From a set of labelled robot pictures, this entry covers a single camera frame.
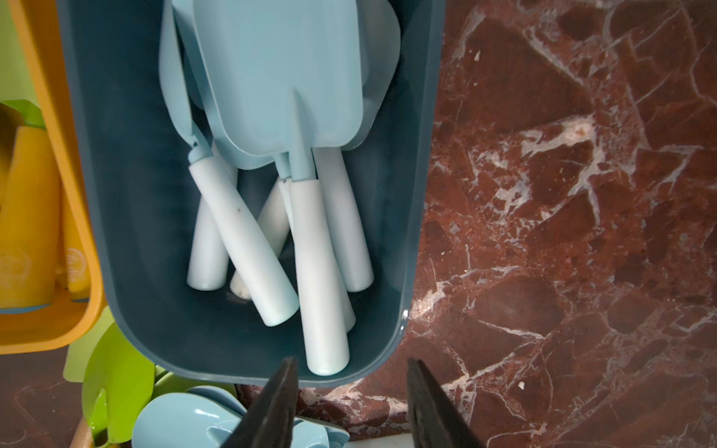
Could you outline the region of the green shovel yellow handle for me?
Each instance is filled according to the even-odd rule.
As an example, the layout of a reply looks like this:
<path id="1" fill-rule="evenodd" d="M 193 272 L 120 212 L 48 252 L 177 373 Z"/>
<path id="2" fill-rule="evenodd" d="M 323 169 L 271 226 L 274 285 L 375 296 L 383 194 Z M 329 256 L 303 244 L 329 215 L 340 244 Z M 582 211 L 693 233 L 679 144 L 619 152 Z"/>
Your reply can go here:
<path id="1" fill-rule="evenodd" d="M 16 126 L 1 206 L 1 313 L 18 315 L 55 297 L 61 179 L 39 108 L 26 100 L 1 105 Z"/>
<path id="2" fill-rule="evenodd" d="M 82 412 L 94 446 L 131 440 L 154 384 L 155 365 L 132 346 L 117 324 L 111 324 L 91 354 L 81 390 Z"/>

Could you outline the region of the green shovel wooden handle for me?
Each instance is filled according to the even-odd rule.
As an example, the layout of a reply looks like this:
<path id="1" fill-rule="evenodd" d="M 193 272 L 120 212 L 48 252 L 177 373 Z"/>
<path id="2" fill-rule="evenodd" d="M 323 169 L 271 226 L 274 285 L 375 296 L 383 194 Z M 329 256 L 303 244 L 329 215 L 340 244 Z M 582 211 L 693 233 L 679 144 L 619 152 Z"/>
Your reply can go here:
<path id="1" fill-rule="evenodd" d="M 65 367 L 63 368 L 63 378 L 71 383 L 82 383 L 84 374 L 90 360 L 91 355 L 99 340 L 106 330 L 115 322 L 115 319 L 108 306 L 104 308 L 99 319 L 93 327 L 86 332 L 80 339 L 69 345 L 67 356 L 65 359 Z M 170 392 L 185 392 L 191 388 L 198 386 L 214 386 L 221 388 L 237 398 L 237 391 L 234 385 L 200 381 L 185 378 L 175 373 L 170 373 L 163 368 L 155 367 L 155 392 L 153 397 Z"/>

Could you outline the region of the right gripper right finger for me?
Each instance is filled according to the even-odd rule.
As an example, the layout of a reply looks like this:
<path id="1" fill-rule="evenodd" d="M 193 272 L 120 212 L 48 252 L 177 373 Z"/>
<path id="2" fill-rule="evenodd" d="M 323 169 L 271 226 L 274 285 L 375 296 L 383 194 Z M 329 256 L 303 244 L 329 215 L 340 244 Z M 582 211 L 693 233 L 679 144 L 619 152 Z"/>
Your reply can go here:
<path id="1" fill-rule="evenodd" d="M 422 360 L 408 360 L 407 392 L 414 447 L 484 447 Z"/>

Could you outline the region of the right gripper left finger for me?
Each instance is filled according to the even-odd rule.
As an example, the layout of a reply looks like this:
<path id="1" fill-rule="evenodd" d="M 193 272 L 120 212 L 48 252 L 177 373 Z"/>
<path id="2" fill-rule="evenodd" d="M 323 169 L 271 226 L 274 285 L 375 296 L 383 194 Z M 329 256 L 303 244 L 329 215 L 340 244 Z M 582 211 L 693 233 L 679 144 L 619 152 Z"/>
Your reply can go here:
<path id="1" fill-rule="evenodd" d="M 298 367 L 285 358 L 222 447 L 289 447 L 298 402 Z"/>

